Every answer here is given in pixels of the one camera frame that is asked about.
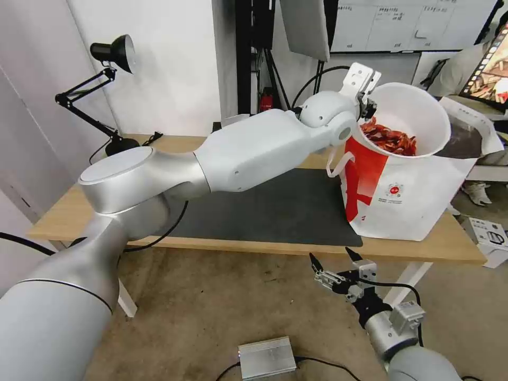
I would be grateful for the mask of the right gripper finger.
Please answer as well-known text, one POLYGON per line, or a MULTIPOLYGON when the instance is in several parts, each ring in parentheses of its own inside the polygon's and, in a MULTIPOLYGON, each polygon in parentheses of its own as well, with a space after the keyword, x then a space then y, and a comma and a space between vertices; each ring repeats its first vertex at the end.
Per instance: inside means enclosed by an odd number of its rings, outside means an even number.
POLYGON ((364 264, 363 263, 363 258, 362 256, 355 252, 354 250, 350 249, 349 247, 345 247, 345 250, 350 258, 350 260, 352 261, 352 265, 353 265, 353 268, 349 271, 350 274, 352 275, 359 275, 360 274, 360 269, 362 267, 362 265, 364 264))
POLYGON ((314 271, 314 280, 330 291, 343 295, 344 278, 336 273, 324 270, 320 261, 314 254, 309 253, 309 258, 311 261, 311 268, 314 271))

